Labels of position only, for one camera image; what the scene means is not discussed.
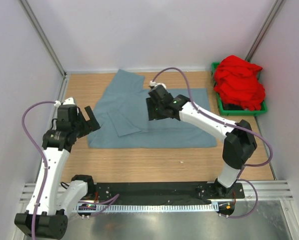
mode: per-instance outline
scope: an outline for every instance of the black mounting plate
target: black mounting plate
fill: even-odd
[[[120,182],[102,183],[96,185],[99,200],[106,201],[119,194],[117,205],[159,206],[159,205],[203,205],[210,204],[208,200],[223,199],[213,191],[214,183],[197,182]],[[233,187],[236,199],[245,198],[241,183]],[[233,194],[224,201],[233,199]]]

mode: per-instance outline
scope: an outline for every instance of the green plastic tray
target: green plastic tray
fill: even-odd
[[[213,62],[211,64],[211,71],[212,71],[213,80],[214,80],[215,70],[216,70],[216,68],[218,67],[219,64],[220,64],[219,62]],[[260,110],[255,110],[255,111],[249,111],[249,110],[224,110],[222,100],[221,100],[220,95],[218,93],[216,93],[216,97],[217,97],[217,105],[218,105],[219,113],[222,116],[258,116],[258,115],[264,114],[268,111],[268,108],[266,106],[265,101],[263,101],[260,104],[260,106],[261,106]]]

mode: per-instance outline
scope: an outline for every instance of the wooden table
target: wooden table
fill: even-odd
[[[138,73],[145,76],[144,88],[155,72]],[[94,108],[102,97],[114,73],[72,74],[66,97],[75,97],[77,104]],[[186,72],[191,88],[207,88],[210,109],[219,114],[216,94],[209,71]],[[178,72],[165,72],[157,82],[168,88],[186,88],[185,81]],[[230,120],[247,120],[254,131],[258,127],[253,116],[230,116]],[[262,141],[256,140],[257,150],[248,163],[259,164],[267,160]],[[89,148],[87,137],[79,139],[72,148],[62,174],[62,181],[70,182],[76,174],[92,175],[95,182],[187,182],[214,181],[223,167],[223,145],[217,141],[211,148]],[[269,165],[248,167],[241,176],[248,180],[272,180]]]

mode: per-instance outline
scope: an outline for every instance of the white wall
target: white wall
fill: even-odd
[[[39,154],[21,118],[38,101],[55,100],[62,77],[17,0],[0,0],[0,240],[10,239],[26,182],[33,182]],[[27,125],[42,142],[52,106],[34,109]]]
[[[66,71],[209,68],[244,58],[274,0],[29,0]]]
[[[273,144],[274,171],[299,207],[299,0],[286,1],[252,61],[264,67],[268,113],[259,117],[261,131]]]

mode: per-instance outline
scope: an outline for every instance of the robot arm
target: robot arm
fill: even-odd
[[[89,120],[85,120],[74,98],[66,99],[57,109],[56,128],[49,129],[43,136],[43,153],[47,159],[47,178],[45,167],[41,164],[37,183],[25,213],[17,213],[14,223],[28,236],[31,236],[31,222],[37,196],[44,185],[36,212],[36,236],[61,239],[66,231],[68,216],[77,203],[86,195],[95,193],[93,178],[76,175],[67,190],[57,196],[65,163],[77,138],[84,137],[100,128],[91,107],[85,108]]]
[[[146,99],[146,103],[150,121],[165,118],[184,121],[195,125],[224,143],[222,155],[224,165],[221,174],[215,180],[215,189],[221,197],[231,194],[242,167],[257,148],[254,136],[245,131],[219,124],[200,114],[188,97],[183,95],[173,97],[163,84],[152,85],[148,94],[150,97]],[[222,122],[251,130],[250,124],[245,120],[237,123],[202,107],[197,107]]]

